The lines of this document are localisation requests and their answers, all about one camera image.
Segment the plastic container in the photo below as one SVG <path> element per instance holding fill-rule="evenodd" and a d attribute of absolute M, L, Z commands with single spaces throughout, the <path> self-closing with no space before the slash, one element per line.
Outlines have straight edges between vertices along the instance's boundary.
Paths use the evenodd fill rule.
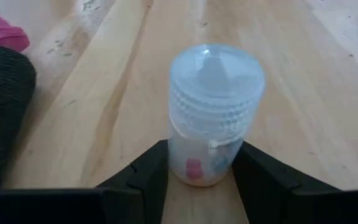
<path fill-rule="evenodd" d="M 192 47 L 170 69 L 170 168 L 184 182 L 209 186 L 229 170 L 264 91 L 258 61 L 219 44 Z"/>

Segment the pink fabric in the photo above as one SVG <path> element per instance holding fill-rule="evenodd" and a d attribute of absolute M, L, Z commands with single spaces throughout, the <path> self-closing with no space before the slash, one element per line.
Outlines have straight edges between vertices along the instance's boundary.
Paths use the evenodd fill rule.
<path fill-rule="evenodd" d="M 11 26 L 7 21 L 0 17 L 0 46 L 21 52 L 29 45 L 29 38 L 23 29 Z"/>

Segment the wooden floor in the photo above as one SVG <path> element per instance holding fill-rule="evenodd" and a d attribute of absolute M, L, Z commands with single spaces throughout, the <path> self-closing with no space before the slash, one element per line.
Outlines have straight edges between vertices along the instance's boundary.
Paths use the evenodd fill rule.
<path fill-rule="evenodd" d="M 7 188 L 92 187 L 167 138 L 170 62 L 206 42 L 265 70 L 247 141 L 358 188 L 358 1 L 0 0 L 0 16 L 28 33 L 38 71 Z M 163 223 L 245 220 L 232 174 L 207 189 L 170 174 Z"/>

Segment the floor stain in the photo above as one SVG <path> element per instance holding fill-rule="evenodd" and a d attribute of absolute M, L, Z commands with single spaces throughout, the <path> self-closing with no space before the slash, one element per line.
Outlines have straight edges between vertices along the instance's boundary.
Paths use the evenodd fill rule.
<path fill-rule="evenodd" d="M 87 8 L 90 8 L 93 3 L 94 3 L 94 0 L 90 0 L 90 1 L 87 1 L 86 3 L 84 3 L 83 4 L 84 8 L 82 9 L 82 11 L 85 11 Z"/>

